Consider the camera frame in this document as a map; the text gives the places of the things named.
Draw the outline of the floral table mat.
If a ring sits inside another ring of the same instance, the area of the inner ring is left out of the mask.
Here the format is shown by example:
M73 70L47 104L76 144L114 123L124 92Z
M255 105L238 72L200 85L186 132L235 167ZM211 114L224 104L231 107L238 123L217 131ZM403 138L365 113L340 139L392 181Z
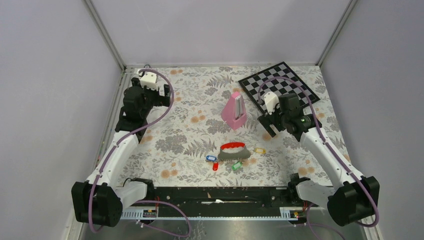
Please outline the floral table mat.
M153 180L156 187L264 187L284 186L291 174L329 186L331 181L319 162L287 132L271 137L258 122L231 129L221 112L238 81L261 71L260 66L160 68L171 82L172 109L154 108L153 122L119 173L118 184L128 178ZM232 170L232 161L213 170L206 156L217 156L221 145L246 144L251 156ZM263 148L266 154L255 153Z

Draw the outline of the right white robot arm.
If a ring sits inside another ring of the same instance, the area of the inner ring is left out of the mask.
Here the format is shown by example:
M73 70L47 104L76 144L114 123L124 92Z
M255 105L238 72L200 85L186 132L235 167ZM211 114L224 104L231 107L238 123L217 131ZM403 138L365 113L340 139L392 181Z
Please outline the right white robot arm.
M304 201L326 209L339 226L379 216L380 184L373 176L366 177L335 147L314 112L305 114L295 93L277 96L267 92L262 97L265 114L260 123L274 137L286 130L319 162L332 186L323 186L307 178L293 177L294 188L287 191L287 201L299 206Z

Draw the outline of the blue tag key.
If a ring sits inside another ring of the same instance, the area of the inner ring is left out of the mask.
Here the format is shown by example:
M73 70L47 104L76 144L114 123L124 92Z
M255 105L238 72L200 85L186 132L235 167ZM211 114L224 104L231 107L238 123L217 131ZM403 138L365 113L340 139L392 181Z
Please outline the blue tag key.
M206 159L206 161L213 162L213 163L218 161L218 158L216 156L212 156L212 155L207 155L205 159Z

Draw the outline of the pink transparent box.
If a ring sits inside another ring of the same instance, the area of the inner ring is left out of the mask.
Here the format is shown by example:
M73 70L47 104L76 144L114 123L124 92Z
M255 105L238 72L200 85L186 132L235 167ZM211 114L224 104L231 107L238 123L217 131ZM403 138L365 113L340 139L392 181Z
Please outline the pink transparent box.
M247 111L243 96L234 92L221 112L222 120L233 130L241 128L247 121Z

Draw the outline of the red tag key bunch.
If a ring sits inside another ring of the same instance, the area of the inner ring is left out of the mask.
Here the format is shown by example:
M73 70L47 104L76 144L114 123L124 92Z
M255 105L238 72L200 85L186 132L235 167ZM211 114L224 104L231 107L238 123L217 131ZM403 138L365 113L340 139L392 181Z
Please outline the red tag key bunch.
M251 152L243 142L229 142L220 146L216 157L216 163L231 160L247 160L251 157Z

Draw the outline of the black white checkerboard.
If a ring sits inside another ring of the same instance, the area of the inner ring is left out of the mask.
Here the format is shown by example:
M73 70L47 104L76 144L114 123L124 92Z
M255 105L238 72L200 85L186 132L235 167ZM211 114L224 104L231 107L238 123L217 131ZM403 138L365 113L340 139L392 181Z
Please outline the black white checkerboard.
M263 86L261 91L259 87L262 83L273 77L285 77L295 81L291 83L287 80L274 79ZM320 100L319 96L309 87L285 62L278 63L238 81L244 90L246 97L253 105L247 106L247 123L256 123L257 118L267 112L264 102L258 102L258 96L264 96L266 92L273 92L278 97L285 94L296 93L299 98L300 106L306 108L309 106L307 98L314 104Z

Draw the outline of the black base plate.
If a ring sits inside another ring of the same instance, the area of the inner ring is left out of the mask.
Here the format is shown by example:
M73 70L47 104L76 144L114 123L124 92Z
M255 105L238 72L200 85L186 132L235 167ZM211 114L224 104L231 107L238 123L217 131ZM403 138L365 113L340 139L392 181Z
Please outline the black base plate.
M298 219L305 217L310 202L294 197L287 187L155 187L150 199L157 203L135 203L129 208L170 207L186 216L188 209L284 208L295 210Z

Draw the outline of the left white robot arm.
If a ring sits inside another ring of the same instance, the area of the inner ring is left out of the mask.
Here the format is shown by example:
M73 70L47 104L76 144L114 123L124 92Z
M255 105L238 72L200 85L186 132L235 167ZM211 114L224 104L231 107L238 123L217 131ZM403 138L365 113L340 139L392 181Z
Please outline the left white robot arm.
M151 126L147 117L154 107L172 107L174 90L170 82L163 85L163 94L156 80L132 78L124 90L123 105L112 142L92 174L84 182L75 182L71 197L75 219L91 226L114 227L125 209L139 201L148 206L155 200L150 180L130 180L123 186L118 178L125 162Z

